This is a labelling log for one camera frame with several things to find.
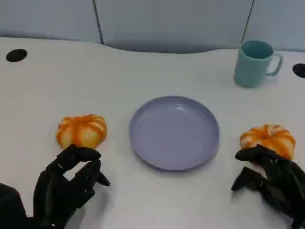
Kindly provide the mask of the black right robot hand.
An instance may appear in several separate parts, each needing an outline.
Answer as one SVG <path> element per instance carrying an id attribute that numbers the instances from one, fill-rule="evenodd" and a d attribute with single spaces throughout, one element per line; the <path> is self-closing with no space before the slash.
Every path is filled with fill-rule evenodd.
<path id="1" fill-rule="evenodd" d="M 259 192 L 267 204 L 293 219 L 291 228 L 304 228 L 305 173 L 300 166 L 262 145 L 241 149 L 235 158 L 259 165 L 266 177 L 243 167 L 231 190 L 246 187 Z"/>

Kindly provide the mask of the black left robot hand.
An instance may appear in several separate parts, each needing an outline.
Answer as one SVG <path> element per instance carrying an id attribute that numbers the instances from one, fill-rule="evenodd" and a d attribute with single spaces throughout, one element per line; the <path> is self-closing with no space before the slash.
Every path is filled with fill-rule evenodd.
<path id="1" fill-rule="evenodd" d="M 96 183 L 110 186 L 101 172 L 101 154 L 71 144 L 40 173 L 33 196 L 33 220 L 40 229 L 63 229 L 94 195 Z"/>

